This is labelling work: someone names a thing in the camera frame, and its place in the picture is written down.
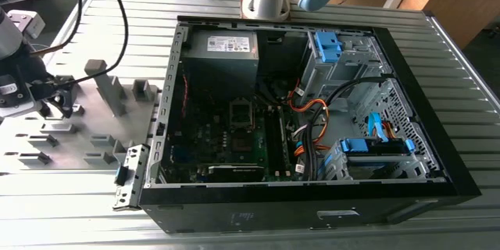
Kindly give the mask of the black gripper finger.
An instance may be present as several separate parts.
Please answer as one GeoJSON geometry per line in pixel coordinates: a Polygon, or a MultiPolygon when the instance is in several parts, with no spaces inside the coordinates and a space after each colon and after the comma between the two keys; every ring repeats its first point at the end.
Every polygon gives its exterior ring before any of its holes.
{"type": "Polygon", "coordinates": [[[47,98],[47,99],[40,100],[39,114],[43,118],[47,118],[47,117],[52,116],[52,110],[48,106],[48,104],[51,104],[51,102],[52,102],[52,98],[47,98]]]}
{"type": "Polygon", "coordinates": [[[71,118],[75,103],[75,83],[63,83],[54,86],[52,105],[64,118],[71,118]]]}

